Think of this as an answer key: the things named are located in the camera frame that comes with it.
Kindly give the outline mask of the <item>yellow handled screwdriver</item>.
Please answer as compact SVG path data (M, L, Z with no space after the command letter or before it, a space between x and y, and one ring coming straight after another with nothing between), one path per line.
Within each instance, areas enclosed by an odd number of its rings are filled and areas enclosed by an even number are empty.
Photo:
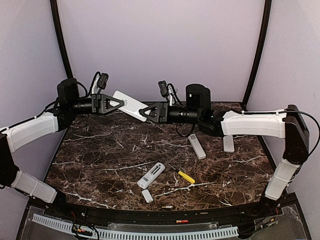
M185 180L187 180L189 183L194 184L196 181L189 175L187 175L186 173L184 173L181 170L176 169L175 167L173 167L171 164L167 164L170 168L172 168L175 172L178 173L178 175L180 175L182 178L184 178Z

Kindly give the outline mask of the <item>white battery cover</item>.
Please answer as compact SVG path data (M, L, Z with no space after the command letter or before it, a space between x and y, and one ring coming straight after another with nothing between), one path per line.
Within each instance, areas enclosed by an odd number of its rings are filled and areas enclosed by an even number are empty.
M144 189L141 193L147 203L151 203L154 201L154 199L148 189Z

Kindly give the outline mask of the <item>wide white remote control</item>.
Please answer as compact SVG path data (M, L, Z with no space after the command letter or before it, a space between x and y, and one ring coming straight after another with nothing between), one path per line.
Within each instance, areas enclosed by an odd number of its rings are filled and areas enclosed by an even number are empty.
M120 107L119 110L142 121L145 122L147 118L145 116L142 116L139 112L139 110L145 109L148 107L148 105L130 97L129 95L124 94L120 91L115 91L112 95L113 98L117 100L121 100L124 102L124 106Z

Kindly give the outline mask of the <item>white remote with battery bay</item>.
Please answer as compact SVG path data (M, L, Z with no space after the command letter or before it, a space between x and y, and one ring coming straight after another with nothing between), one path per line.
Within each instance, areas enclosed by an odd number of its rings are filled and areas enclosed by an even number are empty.
M166 169L165 165L157 162L138 182L137 185L143 190L147 189L156 178Z

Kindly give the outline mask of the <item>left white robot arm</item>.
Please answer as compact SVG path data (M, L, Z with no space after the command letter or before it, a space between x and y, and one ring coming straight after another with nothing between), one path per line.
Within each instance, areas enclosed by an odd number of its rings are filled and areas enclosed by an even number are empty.
M15 189L28 197L51 204L60 218L71 213L66 195L44 182L49 158L58 146L58 138L79 115L106 115L124 106L122 100L101 93L107 76L93 81L91 92L80 96L75 78L57 86L57 98L45 110L27 120L0 130L0 187Z

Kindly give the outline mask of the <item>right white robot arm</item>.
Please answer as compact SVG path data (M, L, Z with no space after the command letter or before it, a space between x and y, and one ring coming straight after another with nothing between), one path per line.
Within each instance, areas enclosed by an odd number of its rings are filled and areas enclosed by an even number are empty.
M313 116L300 111L294 104L271 111L213 109L210 89L197 83L187 85L185 94L185 104L156 102L138 112L155 123L196 125L202 133L222 138L226 153L234 152L235 136L277 138L283 141L282 158L265 187L264 199L255 205L255 213L266 217L274 210L274 202L313 153L310 149L310 132L303 118L312 119Z

